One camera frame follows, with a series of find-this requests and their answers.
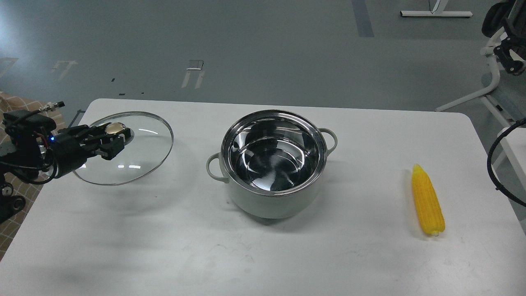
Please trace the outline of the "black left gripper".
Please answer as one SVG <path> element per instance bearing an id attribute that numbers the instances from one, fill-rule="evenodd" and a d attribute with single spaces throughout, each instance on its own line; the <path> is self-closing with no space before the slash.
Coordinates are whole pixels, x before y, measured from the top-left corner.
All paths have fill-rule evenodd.
<path id="1" fill-rule="evenodd" d="M 93 141 L 94 148 L 86 148 L 85 141 Z M 125 142 L 131 141 L 132 130 L 126 125 L 73 126 L 61 129 L 50 143 L 56 164 L 54 177 L 60 178 L 71 173 L 94 156 L 112 160 L 124 150 Z"/>

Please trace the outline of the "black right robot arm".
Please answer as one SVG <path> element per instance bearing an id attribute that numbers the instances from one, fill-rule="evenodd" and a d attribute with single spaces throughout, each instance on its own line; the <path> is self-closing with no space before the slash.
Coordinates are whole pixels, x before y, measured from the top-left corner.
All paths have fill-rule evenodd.
<path id="1" fill-rule="evenodd" d="M 521 75 L 525 62 L 516 60 L 511 51 L 525 59 L 525 1 L 501 0 L 489 8 L 482 24 L 482 33 L 489 40 L 480 51 L 482 56 L 496 56 L 511 75 Z"/>

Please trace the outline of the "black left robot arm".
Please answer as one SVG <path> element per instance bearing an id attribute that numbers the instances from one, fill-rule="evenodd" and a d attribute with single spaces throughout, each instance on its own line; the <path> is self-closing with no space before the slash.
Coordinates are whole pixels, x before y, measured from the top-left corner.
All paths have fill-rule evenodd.
<path id="1" fill-rule="evenodd" d="M 26 206 L 25 197 L 14 194 L 6 173 L 27 184 L 43 185 L 80 168 L 91 157 L 112 160 L 133 140 L 133 131 L 123 123 L 73 126 L 53 135 L 57 125 L 44 112 L 63 106 L 64 102 L 47 103 L 34 111 L 4 113 L 2 125 L 9 141 L 1 144 L 1 222 Z"/>

